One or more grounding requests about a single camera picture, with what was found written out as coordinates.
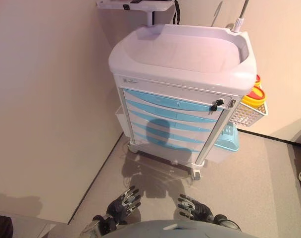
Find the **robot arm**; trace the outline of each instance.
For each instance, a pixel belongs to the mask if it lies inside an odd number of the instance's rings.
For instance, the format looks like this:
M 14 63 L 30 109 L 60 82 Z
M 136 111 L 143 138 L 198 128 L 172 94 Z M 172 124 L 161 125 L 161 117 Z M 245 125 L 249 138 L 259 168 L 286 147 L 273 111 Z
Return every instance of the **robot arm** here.
M 97 215 L 93 221 L 87 225 L 80 233 L 79 238 L 99 238 L 116 230 L 119 223 L 129 216 L 140 206 L 140 195 L 135 186 L 131 186 L 127 191 L 112 201 L 107 207 L 104 216 Z
M 187 217 L 190 220 L 214 223 L 241 231 L 235 222 L 228 220 L 227 217 L 222 214 L 213 216 L 210 208 L 191 197 L 180 194 L 178 201 L 180 202 L 178 207 L 185 211 L 179 213 L 181 216 Z

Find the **drawer handle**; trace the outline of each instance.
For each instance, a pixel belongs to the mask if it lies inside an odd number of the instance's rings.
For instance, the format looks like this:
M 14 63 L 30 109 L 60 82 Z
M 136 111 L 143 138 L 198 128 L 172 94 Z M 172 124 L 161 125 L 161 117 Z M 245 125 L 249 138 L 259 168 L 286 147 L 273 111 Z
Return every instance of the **drawer handle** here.
M 139 113 L 136 111 L 132 111 L 129 110 L 130 113 L 143 118 L 147 121 L 150 121 L 151 123 L 154 123 L 156 125 L 160 125 L 160 126 L 164 126 L 164 127 L 172 127 L 172 128 L 176 128 L 176 129 L 180 129 L 180 130 L 189 130 L 189 131 L 201 131 L 201 132 L 209 132 L 211 130 L 209 129 L 205 129 L 205 128 L 201 128 L 201 127 L 197 127 L 197 126 L 193 126 L 193 125 L 186 125 L 186 124 L 182 124 L 182 123 L 178 123 L 178 122 L 174 122 L 174 121 L 170 121 L 170 120 L 163 120 L 163 119 L 159 119 L 156 117 L 152 117 L 143 113 Z
M 197 111 L 197 112 L 209 112 L 210 109 L 209 106 L 201 105 L 198 103 L 191 103 L 187 101 L 158 96 L 150 93 L 142 93 L 142 92 L 133 91 L 129 89 L 124 89 L 124 91 L 146 102 L 160 105 L 163 107 L 175 108 L 175 109 L 187 110 L 187 111 Z
M 158 136 L 161 136 L 161 137 L 164 137 L 164 138 L 171 138 L 171 139 L 175 139 L 175 140 L 192 142 L 192 143 L 204 143 L 204 141 L 202 141 L 202 140 L 195 140 L 195 139 L 191 139 L 191 138 L 188 138 L 188 137 L 185 137 L 185 136 L 180 136 L 180 135 L 176 135 L 176 134 L 169 133 L 169 132 L 166 132 L 166 131 L 157 130 L 157 129 L 154 129 L 154 128 L 149 127 L 149 126 L 141 125 L 139 123 L 132 122 L 132 124 L 134 124 L 135 126 L 138 126 L 141 129 L 144 129 L 145 131 L 148 131 L 148 132 L 150 132 L 154 135 L 158 135 Z
M 193 115 L 188 115 L 184 113 L 177 113 L 174 111 L 162 109 L 162 108 L 157 108 L 157 107 L 152 107 L 148 106 L 145 104 L 133 102 L 131 100 L 126 100 L 127 103 L 133 105 L 134 107 L 137 107 L 145 112 L 155 114 L 157 116 L 161 116 L 164 118 L 170 118 L 170 119 L 175 119 L 175 120 L 183 120 L 183 121 L 190 121 L 190 122 L 216 122 L 216 120 L 213 119 L 207 119 L 207 118 L 201 118 Z
M 163 141 L 163 140 L 158 140 L 158 139 L 153 138 L 151 136 L 142 135 L 142 134 L 140 134 L 138 132 L 135 132 L 135 131 L 134 131 L 134 134 L 140 136 L 143 139 L 146 139 L 147 141 L 149 141 L 151 143 L 154 143 L 154 144 L 166 147 L 166 148 L 175 149 L 175 150 L 189 151 L 189 153 L 191 153 L 191 152 L 198 153 L 199 152 L 198 150 L 188 149 L 188 148 L 185 148 L 185 147 L 182 147 L 182 146 L 179 146 L 179 145 L 174 145 L 174 144 L 171 144 L 171 143 L 167 143 L 166 141 Z

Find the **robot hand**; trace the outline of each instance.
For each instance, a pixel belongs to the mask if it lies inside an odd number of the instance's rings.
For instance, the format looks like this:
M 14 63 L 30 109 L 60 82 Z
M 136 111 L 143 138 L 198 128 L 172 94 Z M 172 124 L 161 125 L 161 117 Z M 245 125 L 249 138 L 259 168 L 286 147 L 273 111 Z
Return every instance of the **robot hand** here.
M 188 217 L 190 220 L 201 221 L 201 222 L 213 222 L 214 216 L 206 205 L 199 203 L 195 199 L 186 195 L 180 194 L 178 198 L 180 204 L 178 207 L 185 210 L 179 214 L 184 217 Z
M 141 203 L 139 202 L 139 199 L 141 196 L 136 196 L 139 190 L 134 189 L 135 186 L 131 186 L 107 207 L 106 215 L 111 216 L 116 225 L 129 216 L 134 209 L 140 206 Z
M 178 201 L 180 202 L 178 207 L 186 211 L 186 213 L 180 212 L 179 214 L 188 217 L 190 220 L 210 222 L 241 231 L 241 228 L 235 222 L 228 220 L 228 218 L 222 214 L 213 216 L 210 208 L 191 197 L 180 194 Z

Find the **red lid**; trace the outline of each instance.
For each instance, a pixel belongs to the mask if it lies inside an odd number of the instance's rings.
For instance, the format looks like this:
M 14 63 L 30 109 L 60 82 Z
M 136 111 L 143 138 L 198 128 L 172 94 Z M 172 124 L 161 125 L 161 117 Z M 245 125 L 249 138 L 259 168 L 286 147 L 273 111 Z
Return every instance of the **red lid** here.
M 256 83 L 259 83 L 260 82 L 260 77 L 259 77 L 259 75 L 257 74 L 256 75 Z

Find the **gray floor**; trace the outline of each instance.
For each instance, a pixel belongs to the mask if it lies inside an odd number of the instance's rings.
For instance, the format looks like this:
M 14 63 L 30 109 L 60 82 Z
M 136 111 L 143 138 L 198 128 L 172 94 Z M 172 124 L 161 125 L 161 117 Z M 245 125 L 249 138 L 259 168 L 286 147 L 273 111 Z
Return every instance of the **gray floor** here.
M 260 238 L 301 238 L 301 187 L 295 161 L 301 148 L 239 133 L 240 149 L 220 164 L 209 162 L 200 181 L 171 165 L 127 150 L 122 137 L 101 170 L 69 226 L 56 226 L 48 238 L 76 238 L 97 214 L 134 184 L 142 205 L 131 222 L 181 219 L 176 209 L 180 193 L 224 214 L 242 231 Z

